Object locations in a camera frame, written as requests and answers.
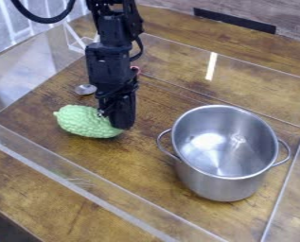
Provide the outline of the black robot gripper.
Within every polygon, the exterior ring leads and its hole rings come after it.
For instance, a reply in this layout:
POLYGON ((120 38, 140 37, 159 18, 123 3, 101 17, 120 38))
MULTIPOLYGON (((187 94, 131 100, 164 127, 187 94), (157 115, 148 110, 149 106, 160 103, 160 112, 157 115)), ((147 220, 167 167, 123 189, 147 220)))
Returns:
POLYGON ((92 43, 85 49, 89 82, 97 87, 99 113, 121 130, 136 120, 136 71, 131 68, 132 44, 111 46, 92 43))

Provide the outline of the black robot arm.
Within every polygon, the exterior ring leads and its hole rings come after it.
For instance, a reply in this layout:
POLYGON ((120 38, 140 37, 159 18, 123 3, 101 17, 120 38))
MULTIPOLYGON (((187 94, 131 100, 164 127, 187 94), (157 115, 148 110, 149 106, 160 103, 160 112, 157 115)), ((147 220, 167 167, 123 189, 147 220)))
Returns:
POLYGON ((100 40, 85 48, 89 83, 97 87, 100 115, 116 129, 136 121, 139 70, 131 66, 144 54, 144 20, 135 0, 87 0, 100 40))

